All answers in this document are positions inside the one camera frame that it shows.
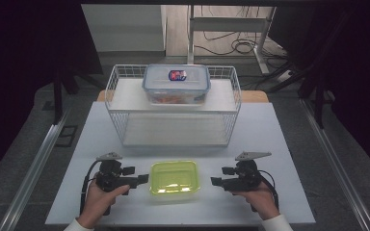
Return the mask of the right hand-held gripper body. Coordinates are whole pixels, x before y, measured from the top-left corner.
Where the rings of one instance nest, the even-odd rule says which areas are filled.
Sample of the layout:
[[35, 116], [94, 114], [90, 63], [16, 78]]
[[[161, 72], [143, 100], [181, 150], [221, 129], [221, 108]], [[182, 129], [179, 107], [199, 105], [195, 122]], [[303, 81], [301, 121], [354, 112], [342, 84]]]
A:
[[236, 168], [242, 181], [249, 185], [247, 190], [243, 189], [238, 192], [254, 191], [261, 183], [269, 187], [269, 182], [263, 179], [262, 175], [257, 170], [257, 164], [254, 160], [239, 161], [236, 164]]

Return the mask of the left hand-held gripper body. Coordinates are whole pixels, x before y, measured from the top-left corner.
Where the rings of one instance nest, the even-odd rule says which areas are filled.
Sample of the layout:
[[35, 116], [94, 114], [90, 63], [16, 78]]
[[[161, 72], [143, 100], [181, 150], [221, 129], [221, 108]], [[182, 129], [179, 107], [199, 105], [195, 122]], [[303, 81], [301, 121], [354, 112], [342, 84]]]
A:
[[97, 158], [100, 162], [99, 172], [96, 174], [96, 185], [106, 193], [128, 185], [130, 175], [121, 175], [123, 168], [119, 161], [121, 156], [115, 152], [104, 154]]

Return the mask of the green lidded plastic container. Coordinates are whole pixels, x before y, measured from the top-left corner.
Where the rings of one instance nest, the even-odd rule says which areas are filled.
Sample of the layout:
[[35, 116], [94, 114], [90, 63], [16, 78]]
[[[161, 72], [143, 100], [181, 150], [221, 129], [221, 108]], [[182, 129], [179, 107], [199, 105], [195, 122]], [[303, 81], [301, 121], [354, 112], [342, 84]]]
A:
[[154, 201], [193, 200], [199, 189], [198, 167], [194, 161], [166, 161], [151, 166], [149, 191]]

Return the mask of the white wire basket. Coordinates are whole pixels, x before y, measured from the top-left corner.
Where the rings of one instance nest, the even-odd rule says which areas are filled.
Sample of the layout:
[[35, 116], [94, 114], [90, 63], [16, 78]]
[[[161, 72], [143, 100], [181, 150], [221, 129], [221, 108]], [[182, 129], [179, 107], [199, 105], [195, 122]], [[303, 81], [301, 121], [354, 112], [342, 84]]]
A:
[[206, 66], [211, 89], [201, 105], [152, 104], [142, 87], [149, 64], [116, 64], [105, 104], [125, 146], [226, 146], [241, 107], [233, 66]]

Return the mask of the clear container with blue-rimmed lid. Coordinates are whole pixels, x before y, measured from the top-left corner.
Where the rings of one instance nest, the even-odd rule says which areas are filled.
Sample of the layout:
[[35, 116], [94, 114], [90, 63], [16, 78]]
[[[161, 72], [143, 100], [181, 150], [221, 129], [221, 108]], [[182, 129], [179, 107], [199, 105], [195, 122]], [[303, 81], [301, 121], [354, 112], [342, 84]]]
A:
[[210, 74], [205, 65], [150, 64], [142, 87], [152, 104], [201, 105], [211, 89]]

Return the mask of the person's right hand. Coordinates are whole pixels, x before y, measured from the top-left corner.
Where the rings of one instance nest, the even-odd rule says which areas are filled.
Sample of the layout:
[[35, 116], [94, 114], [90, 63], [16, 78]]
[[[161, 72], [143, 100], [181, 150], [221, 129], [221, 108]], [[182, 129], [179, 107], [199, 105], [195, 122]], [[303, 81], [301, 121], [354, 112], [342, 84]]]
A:
[[273, 195], [269, 187], [264, 183], [261, 183], [254, 191], [232, 192], [232, 194], [243, 196], [263, 220], [275, 218], [280, 215]]

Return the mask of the person's left hand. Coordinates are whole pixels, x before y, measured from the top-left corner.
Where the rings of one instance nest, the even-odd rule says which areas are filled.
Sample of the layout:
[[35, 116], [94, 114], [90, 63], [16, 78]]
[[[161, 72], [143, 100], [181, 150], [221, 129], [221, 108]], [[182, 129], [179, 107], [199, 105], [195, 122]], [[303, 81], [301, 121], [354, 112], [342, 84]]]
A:
[[85, 229], [94, 229], [107, 209], [116, 203], [116, 198], [126, 193], [129, 189], [128, 185], [124, 185], [111, 192], [104, 192], [97, 186], [96, 181], [93, 180], [89, 184], [83, 212], [76, 219], [77, 223]]

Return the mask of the wooden table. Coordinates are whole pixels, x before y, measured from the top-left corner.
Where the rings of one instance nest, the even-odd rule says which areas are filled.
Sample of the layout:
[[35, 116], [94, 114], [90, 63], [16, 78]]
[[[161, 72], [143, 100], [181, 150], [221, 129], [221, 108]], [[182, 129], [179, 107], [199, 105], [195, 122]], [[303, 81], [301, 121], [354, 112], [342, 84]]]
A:
[[[96, 101], [105, 101], [105, 90], [97, 96]], [[266, 92], [262, 90], [242, 90], [242, 102], [244, 103], [269, 103]]]

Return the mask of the black metal stand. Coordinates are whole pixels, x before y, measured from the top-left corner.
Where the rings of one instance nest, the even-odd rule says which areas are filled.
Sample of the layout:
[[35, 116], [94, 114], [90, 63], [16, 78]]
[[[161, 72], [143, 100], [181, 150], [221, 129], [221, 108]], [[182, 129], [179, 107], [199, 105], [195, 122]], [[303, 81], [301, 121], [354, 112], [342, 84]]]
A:
[[105, 85], [92, 77], [92, 74], [103, 74], [101, 62], [95, 50], [87, 55], [78, 54], [77, 52], [72, 52], [70, 55], [57, 55], [53, 74], [54, 125], [58, 125], [65, 114], [62, 87], [65, 87], [69, 94], [76, 94], [79, 91], [74, 79], [75, 76], [101, 90], [105, 88]]
[[343, 12], [335, 20], [330, 21], [330, 27], [324, 35], [325, 40], [317, 48], [316, 55], [311, 59], [310, 64], [306, 68], [300, 68], [289, 79], [266, 90], [267, 93], [277, 92], [303, 79], [304, 81], [298, 90], [298, 96], [300, 98], [308, 98], [315, 92], [313, 117], [320, 129], [324, 128], [322, 116], [329, 55], [336, 45], [345, 24], [348, 22], [349, 16], [350, 14], [348, 12]]

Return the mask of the white power strip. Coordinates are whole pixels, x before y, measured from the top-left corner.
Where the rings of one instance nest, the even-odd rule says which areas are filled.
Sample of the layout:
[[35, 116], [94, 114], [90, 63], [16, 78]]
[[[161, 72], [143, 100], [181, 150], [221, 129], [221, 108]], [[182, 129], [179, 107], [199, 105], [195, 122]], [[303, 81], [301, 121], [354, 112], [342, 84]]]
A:
[[292, 77], [293, 74], [294, 74], [294, 72], [292, 70], [286, 70], [280, 76], [277, 77], [277, 81], [278, 82], [283, 82], [283, 81], [289, 79], [290, 77]]

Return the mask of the white cabinet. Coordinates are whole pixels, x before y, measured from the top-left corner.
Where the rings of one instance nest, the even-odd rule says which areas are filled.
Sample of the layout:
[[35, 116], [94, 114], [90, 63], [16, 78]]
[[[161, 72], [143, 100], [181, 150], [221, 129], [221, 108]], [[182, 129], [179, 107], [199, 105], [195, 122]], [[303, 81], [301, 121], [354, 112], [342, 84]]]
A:
[[166, 50], [166, 7], [82, 4], [98, 52]]

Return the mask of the black floor bracket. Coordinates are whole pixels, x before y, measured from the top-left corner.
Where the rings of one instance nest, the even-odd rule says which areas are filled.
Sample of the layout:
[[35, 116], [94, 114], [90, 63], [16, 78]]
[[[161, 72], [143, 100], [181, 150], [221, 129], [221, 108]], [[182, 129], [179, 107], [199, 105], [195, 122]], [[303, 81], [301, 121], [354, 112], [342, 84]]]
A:
[[77, 133], [77, 125], [67, 125], [61, 130], [59, 137], [56, 140], [56, 147], [71, 147]]

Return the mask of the aluminium rail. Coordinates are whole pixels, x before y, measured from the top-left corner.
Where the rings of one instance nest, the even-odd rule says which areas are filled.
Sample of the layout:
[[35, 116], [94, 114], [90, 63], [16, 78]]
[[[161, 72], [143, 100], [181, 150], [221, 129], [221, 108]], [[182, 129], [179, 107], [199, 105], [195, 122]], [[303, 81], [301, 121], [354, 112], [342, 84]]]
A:
[[326, 158], [330, 163], [332, 171], [345, 197], [347, 198], [351, 209], [353, 210], [353, 213], [357, 219], [360, 228], [362, 229], [362, 231], [370, 231], [370, 213], [361, 195], [351, 181], [347, 171], [340, 162], [328, 135], [326, 134], [325, 130], [320, 127], [315, 117], [313, 116], [314, 111], [311, 105], [303, 99], [300, 99], [299, 102], [304, 109], [307, 120], [317, 138], [317, 141], [320, 143], [323, 152], [325, 153]]
[[69, 114], [70, 108], [64, 109], [62, 115], [50, 126], [40, 149], [38, 150], [13, 198], [13, 201], [0, 222], [0, 231], [14, 231], [16, 228]]

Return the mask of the white metal desk frame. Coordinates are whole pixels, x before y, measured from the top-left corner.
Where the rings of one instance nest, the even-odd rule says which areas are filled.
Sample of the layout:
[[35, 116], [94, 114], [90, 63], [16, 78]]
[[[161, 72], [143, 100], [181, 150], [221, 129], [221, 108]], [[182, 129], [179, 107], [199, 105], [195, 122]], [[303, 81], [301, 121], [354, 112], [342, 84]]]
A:
[[263, 58], [264, 43], [272, 23], [276, 8], [269, 7], [265, 17], [220, 17], [195, 16], [195, 6], [188, 6], [188, 47], [187, 63], [195, 60], [194, 33], [195, 32], [229, 32], [229, 33], [256, 33], [259, 40], [254, 43], [253, 54], [262, 74], [269, 74], [269, 68]]

